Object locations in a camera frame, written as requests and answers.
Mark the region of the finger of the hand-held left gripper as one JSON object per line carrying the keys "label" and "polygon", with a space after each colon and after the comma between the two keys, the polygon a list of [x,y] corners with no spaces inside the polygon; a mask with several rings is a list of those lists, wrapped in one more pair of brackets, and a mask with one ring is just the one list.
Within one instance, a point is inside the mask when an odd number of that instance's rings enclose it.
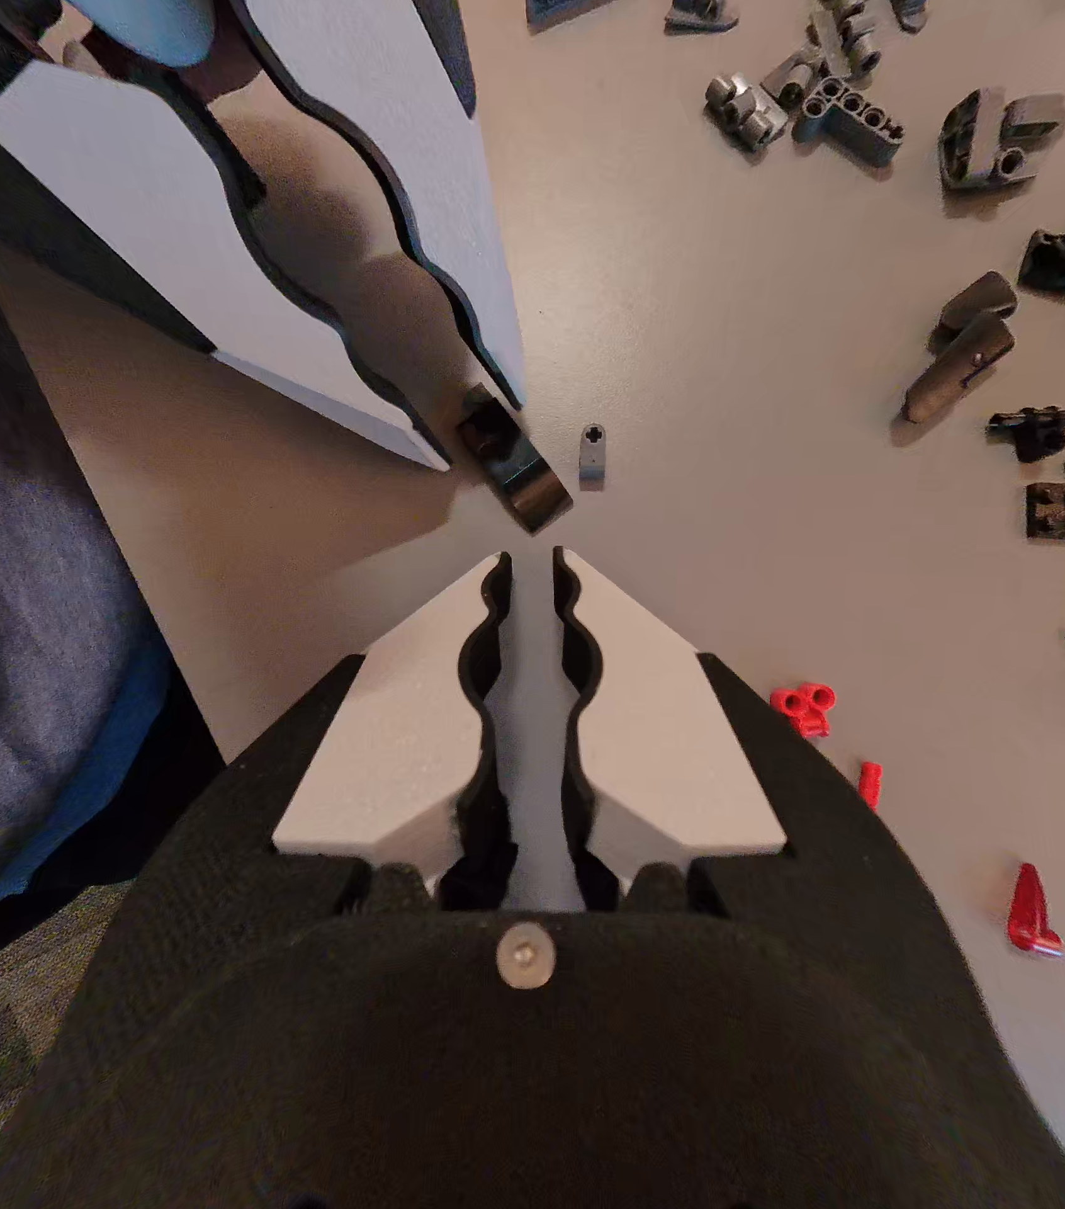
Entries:
{"label": "finger of the hand-held left gripper", "polygon": [[148,281],[223,366],[436,473],[451,456],[352,348],[333,307],[263,250],[217,123],[173,72],[129,81],[30,61],[0,90],[0,147]]}
{"label": "finger of the hand-held left gripper", "polygon": [[524,408],[526,344],[456,2],[234,9],[273,83],[368,162],[405,254],[440,283],[476,360]]}

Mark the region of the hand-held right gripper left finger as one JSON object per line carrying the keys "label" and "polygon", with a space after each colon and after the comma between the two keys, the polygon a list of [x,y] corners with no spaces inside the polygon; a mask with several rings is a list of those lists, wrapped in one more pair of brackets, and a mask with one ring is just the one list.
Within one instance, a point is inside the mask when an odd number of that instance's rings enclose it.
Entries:
{"label": "hand-held right gripper left finger", "polygon": [[511,596],[511,553],[486,557],[353,662],[278,853],[410,866],[451,912],[502,906],[519,845],[489,695]]}

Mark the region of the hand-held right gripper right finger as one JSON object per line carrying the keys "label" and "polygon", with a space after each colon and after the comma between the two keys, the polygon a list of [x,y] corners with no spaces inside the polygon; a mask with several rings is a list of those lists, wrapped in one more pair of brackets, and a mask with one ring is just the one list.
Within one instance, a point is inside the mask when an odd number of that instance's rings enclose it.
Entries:
{"label": "hand-held right gripper right finger", "polygon": [[693,643],[565,546],[553,603],[577,695],[563,827],[585,908],[616,912],[649,866],[781,855],[783,823]]}

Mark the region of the black plate assembly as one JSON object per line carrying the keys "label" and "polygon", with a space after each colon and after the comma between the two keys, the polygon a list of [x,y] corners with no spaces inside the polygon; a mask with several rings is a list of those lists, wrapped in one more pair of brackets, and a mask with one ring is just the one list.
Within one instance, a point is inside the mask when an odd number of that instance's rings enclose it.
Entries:
{"label": "black plate assembly", "polygon": [[526,533],[537,535],[574,507],[574,496],[539,449],[528,441],[486,463],[495,489]]}

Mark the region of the small black lego piece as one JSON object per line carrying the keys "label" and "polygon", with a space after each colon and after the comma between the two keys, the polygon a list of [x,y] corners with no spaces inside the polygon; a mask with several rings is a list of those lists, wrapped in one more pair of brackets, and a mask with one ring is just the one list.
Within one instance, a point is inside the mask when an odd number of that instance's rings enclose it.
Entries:
{"label": "small black lego piece", "polygon": [[524,430],[486,386],[473,386],[464,401],[464,419],[458,436],[482,465],[506,465],[517,458]]}

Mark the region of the scattered red lego pins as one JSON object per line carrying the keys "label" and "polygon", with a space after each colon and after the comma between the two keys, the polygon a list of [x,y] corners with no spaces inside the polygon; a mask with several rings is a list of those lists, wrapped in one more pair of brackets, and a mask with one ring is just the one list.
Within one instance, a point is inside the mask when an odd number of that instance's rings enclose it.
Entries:
{"label": "scattered red lego pins", "polygon": [[[822,684],[778,687],[770,697],[770,706],[809,741],[831,735],[829,715],[836,704],[836,691]],[[858,796],[875,814],[880,809],[882,778],[880,765],[862,763]],[[1036,958],[1062,959],[1065,956],[1065,943],[1051,925],[1044,880],[1038,868],[1029,862],[1024,862],[1016,875],[1007,915],[1007,939],[1013,948]]]}

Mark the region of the pile of black lego pieces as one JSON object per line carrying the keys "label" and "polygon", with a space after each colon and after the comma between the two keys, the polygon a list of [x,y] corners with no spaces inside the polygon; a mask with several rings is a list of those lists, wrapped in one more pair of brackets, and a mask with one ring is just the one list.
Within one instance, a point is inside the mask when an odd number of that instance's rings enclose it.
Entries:
{"label": "pile of black lego pieces", "polygon": [[[1018,287],[1065,298],[1065,232],[1036,230],[1031,235]],[[926,428],[992,373],[1016,346],[1011,318],[1018,307],[1016,287],[996,270],[956,294],[937,318],[930,342],[934,360],[906,390],[901,419]],[[1065,454],[1065,405],[996,412],[985,434],[996,445],[1009,445],[1020,465],[1042,465]],[[1065,480],[1025,487],[1025,537],[1065,542]]]}

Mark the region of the pile of dark grey pieces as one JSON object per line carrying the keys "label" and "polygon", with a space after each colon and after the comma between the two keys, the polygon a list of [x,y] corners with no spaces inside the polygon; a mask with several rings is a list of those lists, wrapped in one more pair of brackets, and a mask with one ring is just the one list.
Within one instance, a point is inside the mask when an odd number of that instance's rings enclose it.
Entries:
{"label": "pile of dark grey pieces", "polygon": [[[893,166],[904,125],[866,94],[882,63],[871,2],[812,2],[807,35],[763,79],[733,72],[706,88],[706,112],[748,155],[787,133],[798,144],[840,144],[873,169]],[[1065,134],[1065,96],[965,96],[941,125],[937,171],[948,193],[998,193],[1036,179]]]}

